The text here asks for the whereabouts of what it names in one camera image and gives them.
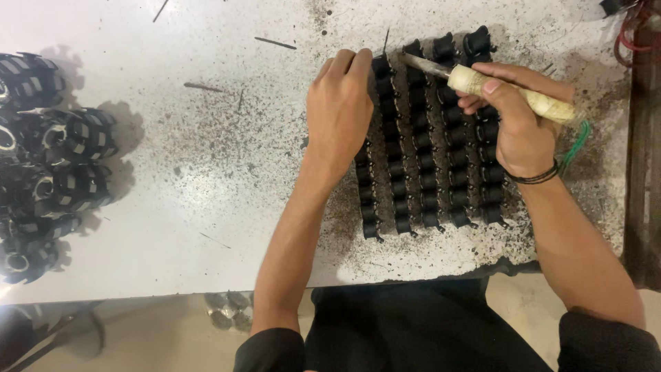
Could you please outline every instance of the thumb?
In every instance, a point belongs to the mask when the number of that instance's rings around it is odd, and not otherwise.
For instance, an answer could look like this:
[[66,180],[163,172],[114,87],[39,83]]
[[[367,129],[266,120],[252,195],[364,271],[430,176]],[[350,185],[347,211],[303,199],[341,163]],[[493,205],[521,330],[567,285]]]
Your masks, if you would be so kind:
[[500,112],[503,125],[525,129],[530,124],[537,124],[535,113],[513,85],[499,79],[489,79],[482,85],[482,96]]

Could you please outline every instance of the hand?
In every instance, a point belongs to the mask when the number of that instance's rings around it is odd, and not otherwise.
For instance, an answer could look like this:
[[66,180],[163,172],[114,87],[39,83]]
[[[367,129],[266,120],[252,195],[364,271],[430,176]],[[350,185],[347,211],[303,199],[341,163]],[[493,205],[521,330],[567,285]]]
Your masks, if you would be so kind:
[[368,95],[372,52],[342,49],[326,61],[307,94],[305,158],[337,184],[360,150],[374,105]]
[[535,115],[519,91],[502,82],[507,81],[567,103],[572,102],[574,87],[521,66],[473,64],[473,69],[497,79],[489,79],[482,86],[483,99],[457,92],[462,97],[459,106],[467,115],[486,105],[498,109],[498,162],[516,177],[535,177],[551,169],[555,140],[561,126]]

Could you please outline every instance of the person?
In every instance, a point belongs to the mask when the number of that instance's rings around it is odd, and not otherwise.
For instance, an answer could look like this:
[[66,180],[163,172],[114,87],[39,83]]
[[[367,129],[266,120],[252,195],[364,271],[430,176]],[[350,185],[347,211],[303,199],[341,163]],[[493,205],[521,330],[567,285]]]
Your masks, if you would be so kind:
[[[257,277],[251,337],[237,350],[234,371],[550,371],[488,307],[479,279],[315,289],[315,318],[303,341],[297,310],[324,207],[373,112],[371,60],[367,49],[341,50],[310,86],[309,144]],[[468,115],[486,103],[498,109],[500,164],[516,177],[551,169],[557,125],[536,116],[503,81],[566,102],[574,89],[519,66],[473,69],[493,78],[484,100],[458,93],[459,106]],[[560,178],[518,187],[542,272],[568,310],[559,327],[560,371],[661,371],[637,290]]]

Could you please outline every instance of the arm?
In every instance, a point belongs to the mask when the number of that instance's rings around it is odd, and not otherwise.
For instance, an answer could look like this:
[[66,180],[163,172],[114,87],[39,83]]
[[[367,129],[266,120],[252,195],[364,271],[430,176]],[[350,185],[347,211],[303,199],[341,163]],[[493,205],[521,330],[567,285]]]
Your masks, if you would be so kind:
[[301,171],[254,290],[251,335],[269,328],[300,332],[298,306],[310,278],[319,227],[332,188],[349,168],[368,131],[372,54],[341,50],[326,61],[307,96],[309,143]]
[[[572,87],[527,68],[503,64],[473,68],[566,102],[574,93]],[[515,88],[500,82],[492,79],[483,87],[483,97],[501,115],[498,161],[512,175],[534,177],[553,166],[559,126],[535,116]],[[461,95],[459,105],[467,114],[484,104],[475,96]],[[567,309],[644,328],[641,298],[631,279],[560,178],[518,186],[532,219],[542,272]]]

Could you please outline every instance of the green wire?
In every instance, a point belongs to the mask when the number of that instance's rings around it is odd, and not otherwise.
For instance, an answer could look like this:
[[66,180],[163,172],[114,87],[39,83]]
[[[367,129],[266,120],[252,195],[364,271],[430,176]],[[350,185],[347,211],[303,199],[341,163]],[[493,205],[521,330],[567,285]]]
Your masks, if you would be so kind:
[[567,171],[567,168],[569,168],[569,165],[572,163],[572,160],[576,156],[576,153],[583,148],[583,145],[585,145],[585,141],[588,139],[590,136],[590,133],[592,132],[592,127],[590,126],[590,122],[587,120],[583,120],[580,123],[581,127],[581,133],[576,139],[576,142],[574,142],[574,145],[572,146],[571,150],[569,150],[565,155],[560,163],[560,176],[562,177],[564,173]]

